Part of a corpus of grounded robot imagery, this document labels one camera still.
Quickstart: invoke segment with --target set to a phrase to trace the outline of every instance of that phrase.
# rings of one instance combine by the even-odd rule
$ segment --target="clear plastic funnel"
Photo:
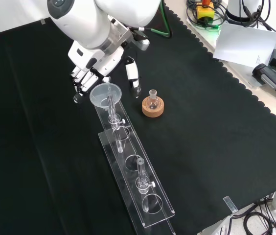
[[[117,85],[113,83],[102,83],[90,92],[90,101],[94,106],[108,110],[109,103],[107,95],[109,94],[113,96],[114,104],[117,104],[122,97],[122,91]]]

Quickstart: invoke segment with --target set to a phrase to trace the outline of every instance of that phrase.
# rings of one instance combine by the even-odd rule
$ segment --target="scalloped edge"
[[[178,17],[178,15],[177,15],[176,13],[174,13],[174,11],[172,11],[172,10],[167,6],[167,4],[165,4],[165,8],[166,8],[167,12],[168,12],[169,14],[171,14],[171,15],[172,15],[172,16],[183,26],[183,28],[185,28],[185,29],[190,33],[190,36],[193,37],[193,38],[195,38],[195,39],[199,42],[199,45],[200,45],[201,47],[203,47],[204,50],[207,51],[207,53],[209,54],[209,56],[210,56],[211,58],[213,58],[213,53],[210,52],[210,51],[208,50],[208,48],[204,45],[204,43],[200,41],[200,38],[198,38],[195,34],[192,33],[192,31],[191,31],[191,30],[188,28],[188,26],[181,20],[181,18]],[[222,70],[225,70],[225,72],[226,72],[231,78],[233,78],[233,79],[235,80],[235,82],[238,84],[238,86],[239,86],[241,89],[243,89],[243,90],[245,90],[247,93],[249,93],[249,95],[251,96],[251,98],[254,99],[255,101],[257,101],[257,102],[260,104],[261,108],[265,110],[265,112],[267,112],[268,114],[270,114],[270,115],[276,120],[276,115],[272,113],[271,109],[270,109],[269,107],[267,107],[267,106],[264,104],[264,102],[259,101],[259,97],[256,96],[256,95],[254,95],[254,94],[252,93],[251,90],[247,89],[246,86],[245,86],[242,82],[240,82],[240,80],[239,80],[238,78],[234,77],[233,74],[232,74],[231,72],[228,72],[228,68],[226,68],[226,67],[224,66],[224,63],[223,63],[223,62],[221,62],[221,61],[219,61],[219,59],[215,59],[215,58],[213,58],[213,60],[215,60],[215,61],[222,67],[221,69],[222,69]]]

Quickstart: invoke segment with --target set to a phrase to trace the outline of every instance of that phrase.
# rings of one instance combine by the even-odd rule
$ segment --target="test tube holder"
[[[175,215],[148,156],[119,101],[108,109],[96,107],[104,131],[99,133],[128,214],[138,235],[175,234],[169,218]],[[116,117],[117,124],[111,119]],[[147,190],[138,188],[137,160],[144,162]]]

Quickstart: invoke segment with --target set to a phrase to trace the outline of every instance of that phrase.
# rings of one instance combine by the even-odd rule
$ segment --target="black cloth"
[[[175,209],[176,233],[195,234],[230,214],[225,196],[240,209],[276,190],[276,116],[168,17],[171,40],[148,34],[146,52],[126,52],[142,95],[131,97],[123,64],[112,81]],[[0,234],[134,234],[95,109],[72,101],[72,41],[46,22],[0,34]],[[160,118],[142,114],[150,89],[165,101]]]

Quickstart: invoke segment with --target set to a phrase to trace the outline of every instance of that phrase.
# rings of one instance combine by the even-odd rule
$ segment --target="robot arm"
[[[144,27],[153,19],[161,0],[95,0],[110,16],[131,27]]]
[[[47,0],[54,23],[74,43],[69,58],[76,65],[72,72],[77,97],[83,96],[98,79],[118,65],[125,42],[135,42],[132,32],[123,25],[141,27],[154,17],[161,0]],[[148,40],[140,49],[146,50]],[[135,61],[126,59],[126,70],[136,96],[140,93]]]

